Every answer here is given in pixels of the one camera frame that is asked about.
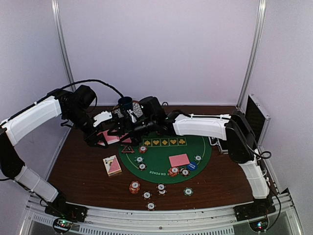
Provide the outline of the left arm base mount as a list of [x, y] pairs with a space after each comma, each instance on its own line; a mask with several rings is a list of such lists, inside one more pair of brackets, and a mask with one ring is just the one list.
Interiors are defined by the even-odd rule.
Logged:
[[88, 208], [74, 204], [66, 203], [63, 206], [48, 205], [45, 213], [55, 217], [65, 218], [72, 222], [84, 222], [87, 216]]

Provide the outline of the blue small blind button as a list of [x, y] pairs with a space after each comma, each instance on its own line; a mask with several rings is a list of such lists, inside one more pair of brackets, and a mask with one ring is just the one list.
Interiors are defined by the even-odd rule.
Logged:
[[188, 165], [187, 165], [187, 169], [190, 170], [190, 171], [195, 171], [197, 170], [198, 168], [198, 165], [196, 162], [190, 162]]

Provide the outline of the dealt red-backed card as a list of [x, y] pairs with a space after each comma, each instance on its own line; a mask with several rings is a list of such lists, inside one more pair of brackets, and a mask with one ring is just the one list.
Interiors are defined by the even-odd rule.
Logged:
[[127, 139], [123, 140], [122, 142], [123, 142], [123, 143], [131, 143], [132, 140], [131, 140], [131, 138], [127, 138]]

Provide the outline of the red five chip stack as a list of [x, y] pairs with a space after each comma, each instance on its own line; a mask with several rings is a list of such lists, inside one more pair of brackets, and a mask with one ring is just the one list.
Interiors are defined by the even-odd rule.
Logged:
[[140, 182], [132, 181], [129, 186], [129, 191], [131, 194], [137, 194], [140, 191]]

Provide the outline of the red five chips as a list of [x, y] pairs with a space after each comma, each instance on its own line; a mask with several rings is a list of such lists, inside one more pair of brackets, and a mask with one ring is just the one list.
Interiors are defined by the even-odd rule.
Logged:
[[168, 170], [168, 174], [170, 177], [176, 177], [179, 174], [179, 168], [178, 167], [171, 167]]
[[144, 154], [147, 152], [148, 148], [146, 146], [140, 146], [138, 150], [139, 150], [139, 153]]

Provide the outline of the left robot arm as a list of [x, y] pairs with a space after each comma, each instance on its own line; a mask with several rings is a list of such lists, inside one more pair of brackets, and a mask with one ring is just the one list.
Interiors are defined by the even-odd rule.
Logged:
[[54, 186], [25, 165], [14, 147], [27, 134], [58, 116], [78, 127], [88, 146], [96, 146], [104, 141], [104, 137], [86, 112], [94, 99], [96, 94], [89, 86], [81, 85], [75, 92], [56, 89], [47, 98], [42, 98], [0, 125], [0, 169], [3, 175], [50, 202], [51, 209], [59, 217], [69, 215], [69, 204], [57, 198], [59, 191]]

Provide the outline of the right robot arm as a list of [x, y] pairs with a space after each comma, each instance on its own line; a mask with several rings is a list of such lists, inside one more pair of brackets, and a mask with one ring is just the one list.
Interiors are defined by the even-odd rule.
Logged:
[[202, 136], [213, 137], [227, 142], [228, 155], [244, 171], [256, 202], [251, 204], [251, 212], [261, 216], [269, 209], [268, 178], [258, 164], [259, 159], [271, 156], [268, 151], [260, 152], [257, 148], [255, 134], [248, 121], [240, 111], [230, 115], [205, 116], [173, 111], [165, 114], [148, 112], [144, 118], [132, 122], [133, 115], [115, 118], [115, 123], [105, 137], [118, 137], [120, 143], [130, 139], [138, 145], [142, 137], [151, 132], [168, 136]]

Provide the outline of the hundred chips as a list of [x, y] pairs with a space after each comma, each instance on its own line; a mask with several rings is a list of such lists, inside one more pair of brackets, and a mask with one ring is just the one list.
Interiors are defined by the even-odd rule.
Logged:
[[181, 168], [179, 172], [180, 172], [180, 174], [181, 174], [182, 176], [184, 176], [184, 177], [187, 177], [187, 176], [190, 175], [190, 170], [187, 169], [187, 168]]

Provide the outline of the green twenty chip stack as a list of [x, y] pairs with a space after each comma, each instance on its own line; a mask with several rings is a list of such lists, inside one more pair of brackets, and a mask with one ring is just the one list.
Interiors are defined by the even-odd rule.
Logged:
[[190, 187], [186, 187], [184, 190], [183, 190], [183, 193], [185, 196], [191, 196], [193, 195], [194, 191], [192, 188]]

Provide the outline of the hundred chip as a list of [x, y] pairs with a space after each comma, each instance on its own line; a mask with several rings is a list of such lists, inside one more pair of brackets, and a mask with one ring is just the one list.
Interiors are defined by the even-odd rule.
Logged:
[[165, 186], [165, 184], [158, 184], [156, 188], [158, 191], [163, 191], [166, 189], [166, 186]]
[[166, 189], [158, 190], [158, 194], [159, 194], [159, 195], [165, 195], [166, 193], [167, 193], [167, 190], [166, 190]]
[[154, 202], [148, 202], [146, 204], [146, 208], [149, 211], [154, 211], [156, 209], [156, 204]]
[[152, 194], [149, 191], [144, 191], [142, 197], [146, 200], [150, 199]]
[[145, 163], [141, 163], [141, 164], [139, 164], [138, 169], [139, 169], [140, 171], [144, 171], [144, 170], [147, 169], [147, 165], [146, 165]]

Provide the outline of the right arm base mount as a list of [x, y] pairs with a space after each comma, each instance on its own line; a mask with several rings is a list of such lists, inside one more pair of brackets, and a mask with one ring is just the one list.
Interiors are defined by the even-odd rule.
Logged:
[[255, 219], [258, 217], [264, 217], [267, 216], [269, 213], [274, 213], [276, 212], [276, 207], [251, 203], [235, 206], [234, 212], [237, 221], [244, 221]]

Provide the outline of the red-backed card deck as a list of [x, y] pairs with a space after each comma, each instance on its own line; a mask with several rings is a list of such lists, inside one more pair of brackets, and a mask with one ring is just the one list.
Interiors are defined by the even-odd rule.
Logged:
[[99, 135], [100, 135], [101, 137], [103, 137], [103, 138], [106, 140], [106, 142], [107, 142], [108, 145], [120, 141], [119, 136], [111, 136], [111, 135], [108, 135], [108, 130], [99, 133]]

